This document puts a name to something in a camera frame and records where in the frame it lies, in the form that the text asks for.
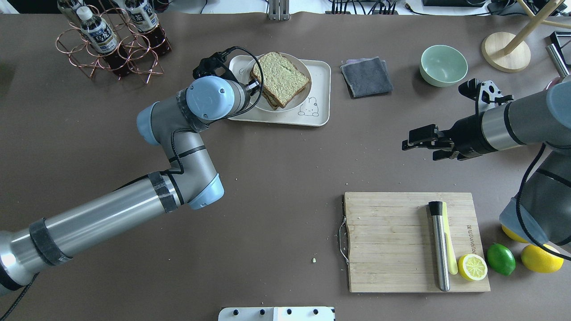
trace metal stick with black tip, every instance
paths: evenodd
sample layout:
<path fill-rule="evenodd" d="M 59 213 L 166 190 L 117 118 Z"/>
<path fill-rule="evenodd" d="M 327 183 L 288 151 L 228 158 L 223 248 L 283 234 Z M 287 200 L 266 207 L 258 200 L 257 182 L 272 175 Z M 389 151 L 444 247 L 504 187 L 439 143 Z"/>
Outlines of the metal stick with black tip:
<path fill-rule="evenodd" d="M 448 260 L 446 257 L 446 239 L 444 236 L 444 219 L 442 216 L 442 202 L 434 200 L 428 203 L 428 209 L 432 217 L 434 232 L 436 266 L 438 269 L 438 288 L 443 292 L 450 290 L 448 278 Z"/>

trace white bottle cap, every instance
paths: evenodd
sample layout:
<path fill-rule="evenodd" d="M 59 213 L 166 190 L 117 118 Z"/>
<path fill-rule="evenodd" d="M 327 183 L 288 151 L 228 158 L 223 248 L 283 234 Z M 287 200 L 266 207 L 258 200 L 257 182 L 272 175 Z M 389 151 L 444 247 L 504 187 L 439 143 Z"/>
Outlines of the white bottle cap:
<path fill-rule="evenodd" d="M 79 19 L 81 19 L 82 21 L 89 20 L 91 19 L 91 17 L 93 17 L 93 12 L 91 12 L 91 9 L 89 9 L 89 7 L 79 7 L 76 13 Z"/>

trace wooden round base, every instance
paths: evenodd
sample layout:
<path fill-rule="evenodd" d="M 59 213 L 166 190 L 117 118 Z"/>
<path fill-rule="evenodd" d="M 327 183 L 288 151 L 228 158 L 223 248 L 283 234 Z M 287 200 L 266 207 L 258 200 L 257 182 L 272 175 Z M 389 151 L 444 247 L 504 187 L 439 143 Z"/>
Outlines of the wooden round base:
<path fill-rule="evenodd" d="M 506 73 L 516 73 L 525 69 L 532 59 L 529 46 L 521 42 L 510 54 L 504 54 L 504 48 L 516 35 L 494 33 L 482 41 L 482 55 L 492 67 Z"/>

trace lemon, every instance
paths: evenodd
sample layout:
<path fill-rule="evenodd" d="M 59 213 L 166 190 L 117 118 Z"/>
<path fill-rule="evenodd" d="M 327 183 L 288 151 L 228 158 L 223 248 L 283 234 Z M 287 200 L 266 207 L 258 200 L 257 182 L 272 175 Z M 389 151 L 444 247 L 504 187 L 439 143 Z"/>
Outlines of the lemon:
<path fill-rule="evenodd" d="M 526 241 L 525 239 L 523 239 L 521 236 L 515 234 L 514 232 L 512 232 L 512 230 L 510 230 L 509 228 L 505 227 L 503 224 L 501 226 L 501 229 L 504 231 L 505 235 L 508 236 L 508 238 L 511 238 L 512 240 L 516 241 L 516 242 L 520 242 L 520 243 L 529 243 L 528 241 Z"/>
<path fill-rule="evenodd" d="M 550 245 L 544 246 L 554 252 L 559 253 L 555 248 Z M 558 271 L 563 265 L 563 259 L 551 253 L 542 250 L 541 247 L 535 245 L 528 245 L 521 252 L 521 261 L 525 267 L 539 273 L 553 273 Z"/>
<path fill-rule="evenodd" d="M 488 266 L 481 256 L 470 253 L 458 260 L 458 272 L 466 280 L 479 281 L 488 274 Z"/>
<path fill-rule="evenodd" d="M 486 258 L 490 267 L 499 274 L 510 275 L 516 269 L 516 259 L 512 252 L 499 243 L 488 248 Z"/>

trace bowl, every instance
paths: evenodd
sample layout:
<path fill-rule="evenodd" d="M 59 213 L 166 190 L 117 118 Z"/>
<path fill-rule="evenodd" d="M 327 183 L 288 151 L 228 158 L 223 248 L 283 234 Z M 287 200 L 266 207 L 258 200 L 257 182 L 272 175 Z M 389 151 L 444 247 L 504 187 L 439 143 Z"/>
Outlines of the bowl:
<path fill-rule="evenodd" d="M 436 87 L 448 87 L 461 81 L 468 73 L 466 58 L 456 49 L 436 45 L 424 50 L 420 57 L 420 74 Z"/>
<path fill-rule="evenodd" d="M 285 53 L 280 53 L 280 54 L 285 58 L 287 58 L 291 63 L 293 63 L 293 65 L 297 68 L 297 70 L 299 70 L 302 74 L 304 74 L 307 78 L 309 78 L 309 83 L 307 84 L 305 89 L 302 90 L 299 94 L 295 95 L 294 98 L 289 103 L 287 103 L 287 105 L 284 108 L 278 107 L 278 109 L 274 110 L 272 106 L 270 106 L 268 101 L 264 98 L 264 96 L 262 96 L 256 107 L 258 109 L 264 111 L 270 111 L 272 113 L 282 113 L 284 111 L 298 108 L 307 99 L 307 96 L 309 96 L 309 92 L 311 91 L 311 74 L 309 73 L 309 70 L 303 64 L 303 62 L 301 62 L 299 59 L 295 58 L 292 55 L 288 55 Z M 254 67 L 255 63 L 256 63 L 255 60 L 252 59 L 252 61 L 250 61 L 246 66 L 246 71 L 243 74 L 246 79 L 241 79 L 244 81 L 242 83 L 248 83 L 250 81 L 250 71 Z M 253 104 L 257 98 L 258 94 L 252 96 L 250 104 Z"/>

